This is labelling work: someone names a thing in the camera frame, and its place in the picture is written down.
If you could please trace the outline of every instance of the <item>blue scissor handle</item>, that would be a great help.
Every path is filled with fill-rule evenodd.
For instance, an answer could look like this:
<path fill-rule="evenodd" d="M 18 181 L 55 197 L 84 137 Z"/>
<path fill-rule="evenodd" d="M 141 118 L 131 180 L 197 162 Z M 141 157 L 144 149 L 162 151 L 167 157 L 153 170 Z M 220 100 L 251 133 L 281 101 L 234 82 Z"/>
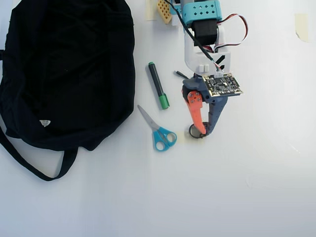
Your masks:
<path fill-rule="evenodd" d="M 168 139 L 168 135 L 172 134 L 174 136 L 174 141 L 170 141 Z M 164 129 L 163 127 L 160 127 L 158 131 L 154 132 L 154 141 L 155 141 L 155 148 L 157 151 L 164 152 L 167 151 L 170 147 L 172 147 L 176 141 L 177 141 L 177 134 L 174 132 L 168 131 L 167 129 Z M 162 150 L 159 150 L 157 148 L 157 143 L 161 142 L 164 145 L 164 148 Z"/>

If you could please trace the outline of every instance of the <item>scissor blade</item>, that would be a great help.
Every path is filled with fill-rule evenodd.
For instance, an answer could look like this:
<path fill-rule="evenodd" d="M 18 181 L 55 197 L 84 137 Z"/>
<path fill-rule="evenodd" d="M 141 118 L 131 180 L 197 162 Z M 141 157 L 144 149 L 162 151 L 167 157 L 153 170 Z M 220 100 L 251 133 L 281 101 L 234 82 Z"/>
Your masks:
<path fill-rule="evenodd" d="M 144 119 L 146 120 L 146 122 L 148 123 L 148 125 L 152 128 L 152 130 L 158 130 L 160 128 L 159 125 L 157 125 L 152 118 L 148 115 L 148 113 L 146 113 L 146 111 L 140 106 L 137 105 L 140 113 L 143 115 Z"/>

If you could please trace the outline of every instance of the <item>black backpack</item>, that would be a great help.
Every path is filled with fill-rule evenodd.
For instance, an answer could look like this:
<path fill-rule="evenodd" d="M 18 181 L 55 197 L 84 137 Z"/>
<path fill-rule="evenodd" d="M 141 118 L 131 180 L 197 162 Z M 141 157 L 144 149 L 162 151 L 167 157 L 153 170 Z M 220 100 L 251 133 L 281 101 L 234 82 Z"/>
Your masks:
<path fill-rule="evenodd" d="M 124 0 L 22 0 L 12 10 L 0 85 L 6 135 L 65 151 L 50 178 L 0 142 L 39 178 L 61 178 L 78 147 L 94 150 L 132 113 L 134 30 Z"/>

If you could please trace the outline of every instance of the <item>yellow breadboard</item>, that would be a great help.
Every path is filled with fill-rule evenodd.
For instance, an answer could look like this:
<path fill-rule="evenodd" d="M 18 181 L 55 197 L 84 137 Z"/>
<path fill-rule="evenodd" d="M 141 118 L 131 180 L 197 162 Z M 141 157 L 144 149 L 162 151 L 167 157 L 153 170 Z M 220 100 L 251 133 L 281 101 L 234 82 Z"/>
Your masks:
<path fill-rule="evenodd" d="M 172 19 L 172 15 L 170 14 L 169 4 L 164 0 L 159 0 L 157 3 L 157 11 L 159 15 L 162 17 L 164 23 L 169 24 Z"/>

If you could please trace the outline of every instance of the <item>backpack strap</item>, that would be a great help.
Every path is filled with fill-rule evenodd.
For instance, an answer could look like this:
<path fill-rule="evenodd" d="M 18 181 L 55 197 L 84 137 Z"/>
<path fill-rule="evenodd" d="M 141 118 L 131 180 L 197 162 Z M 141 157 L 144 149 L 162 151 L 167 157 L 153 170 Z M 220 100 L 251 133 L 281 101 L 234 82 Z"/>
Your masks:
<path fill-rule="evenodd" d="M 52 181 L 55 179 L 59 179 L 63 177 L 70 167 L 73 165 L 75 162 L 77 153 L 78 153 L 78 148 L 73 149 L 73 150 L 68 150 L 64 152 L 64 157 L 63 157 L 63 162 L 61 165 L 61 169 L 59 174 L 55 178 L 48 177 L 44 175 L 42 172 L 34 168 L 32 165 L 30 165 L 20 154 L 19 152 L 14 148 L 12 143 L 7 139 L 6 135 L 0 128 L 0 143 L 3 145 L 3 147 L 13 156 L 13 158 L 19 162 L 22 166 L 27 168 L 29 171 L 31 171 L 33 174 L 35 174 L 37 177 L 45 180 L 45 181 Z"/>

